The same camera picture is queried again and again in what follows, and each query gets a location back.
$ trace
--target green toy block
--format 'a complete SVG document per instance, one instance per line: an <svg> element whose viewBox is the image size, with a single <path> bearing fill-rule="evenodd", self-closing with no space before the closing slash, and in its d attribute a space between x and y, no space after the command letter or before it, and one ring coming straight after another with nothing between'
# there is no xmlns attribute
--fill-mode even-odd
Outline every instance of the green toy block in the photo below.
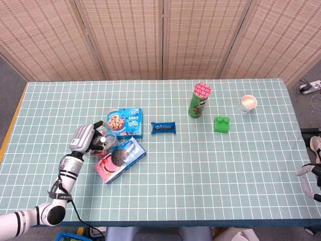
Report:
<svg viewBox="0 0 321 241"><path fill-rule="evenodd" d="M214 119L214 131L215 132L222 132L227 133L229 132L229 123L230 119L224 116L218 116Z"/></svg>

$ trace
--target black cable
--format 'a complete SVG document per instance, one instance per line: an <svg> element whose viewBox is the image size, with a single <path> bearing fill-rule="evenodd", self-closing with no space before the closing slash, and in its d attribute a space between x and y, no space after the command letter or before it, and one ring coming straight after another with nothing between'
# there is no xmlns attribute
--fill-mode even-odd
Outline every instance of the black cable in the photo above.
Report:
<svg viewBox="0 0 321 241"><path fill-rule="evenodd" d="M61 177L60 177L60 165L59 165L59 172L58 172L58 180L61 181ZM58 187L59 187L59 189L62 190L64 193L68 194L67 190L62 186L62 183L59 183L59 184L58 184ZM90 227L90 228L92 228L92 229L94 229L94 230L97 230L97 231L101 234L102 237L105 237L104 234L103 234L99 229L97 229L97 228L95 228L94 226L92 226L92 225L84 222L83 220L81 220L81 218L80 218L80 216L79 216L79 213L78 213L78 211L77 211L77 209L76 209L74 200L71 199L70 202L71 202L71 204L72 204L73 207L74 207L75 213L76 213L79 221L81 221L83 224L87 225L88 227Z"/></svg>
<svg viewBox="0 0 321 241"><path fill-rule="evenodd" d="M71 200L71 204L72 204L72 205L73 205L73 207L74 207L75 213L76 213L76 215L77 215L77 217L78 217L79 221L81 221L83 224L87 225L88 227L91 227L92 229L97 230L97 231L101 234L101 236L102 236L102 237L104 237L103 233L102 233L99 229L97 229L97 228L95 228L95 227L91 226L90 224L88 224L88 223L84 222L83 220L81 220L81 218L80 218L80 216L79 216L79 214L78 214L78 211L77 211L77 209L76 209L76 206L75 206L75 203L74 203L74 201L73 201L73 200Z"/></svg>

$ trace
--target woven panel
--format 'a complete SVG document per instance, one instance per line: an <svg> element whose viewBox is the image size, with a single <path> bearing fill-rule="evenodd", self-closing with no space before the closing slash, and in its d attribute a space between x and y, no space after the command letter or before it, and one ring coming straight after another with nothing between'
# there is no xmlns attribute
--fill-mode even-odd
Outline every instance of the woven panel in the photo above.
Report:
<svg viewBox="0 0 321 241"><path fill-rule="evenodd" d="M259 0L220 78L281 77L290 84L321 58L320 23L320 1Z"/></svg>
<svg viewBox="0 0 321 241"><path fill-rule="evenodd" d="M163 77L218 78L246 7L246 0L169 0Z"/></svg>
<svg viewBox="0 0 321 241"><path fill-rule="evenodd" d="M68 1L1 6L0 44L35 81L102 79Z"/></svg>
<svg viewBox="0 0 321 241"><path fill-rule="evenodd" d="M161 79L161 21L156 0L81 0L112 80Z"/></svg>

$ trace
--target snack box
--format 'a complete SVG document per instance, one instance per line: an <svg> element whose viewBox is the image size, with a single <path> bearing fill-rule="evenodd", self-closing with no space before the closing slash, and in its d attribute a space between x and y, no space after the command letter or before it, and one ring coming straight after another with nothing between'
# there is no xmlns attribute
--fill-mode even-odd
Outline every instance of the snack box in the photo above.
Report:
<svg viewBox="0 0 321 241"><path fill-rule="evenodd" d="M132 137L107 154L94 167L104 183L109 184L145 155L144 148Z"/></svg>
<svg viewBox="0 0 321 241"><path fill-rule="evenodd" d="M130 137L142 138L141 108L110 109L107 113L107 123L118 139Z"/></svg>

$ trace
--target table edge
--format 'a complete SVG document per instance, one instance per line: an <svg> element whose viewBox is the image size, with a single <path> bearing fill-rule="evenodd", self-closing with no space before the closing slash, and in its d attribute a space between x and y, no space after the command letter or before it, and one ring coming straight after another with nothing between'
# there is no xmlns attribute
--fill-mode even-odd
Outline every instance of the table edge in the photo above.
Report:
<svg viewBox="0 0 321 241"><path fill-rule="evenodd" d="M320 226L320 218L303 219L229 219L229 220L154 220L154 221L87 221L92 226L106 227L174 227L174 226L219 226L219 227L265 227L265 226ZM80 221L63 221L59 226L81 226Z"/></svg>
<svg viewBox="0 0 321 241"><path fill-rule="evenodd" d="M21 95L21 98L20 98L20 100L19 100L18 106L17 106L17 108L16 108L16 111L15 111L15 113L14 113L14 116L12 117L10 126L9 126L8 131L7 131L7 134L6 134L6 136L5 136L4 142L2 143L2 146L1 146L1 149L0 149L0 165L1 165L2 159L3 159L4 155L5 155L5 151L6 151L6 148L7 148L9 139L10 139L10 136L11 136L11 134L12 134L12 130L13 130L14 125L15 125L15 123L16 123L16 119L17 119L18 113L19 113L19 111L20 111L20 108L21 108L21 105L22 105L22 101L23 101L24 98L25 98L25 93L26 93L28 84L29 84L29 83L26 84L25 89L24 89L24 92L23 92L22 95Z"/></svg>

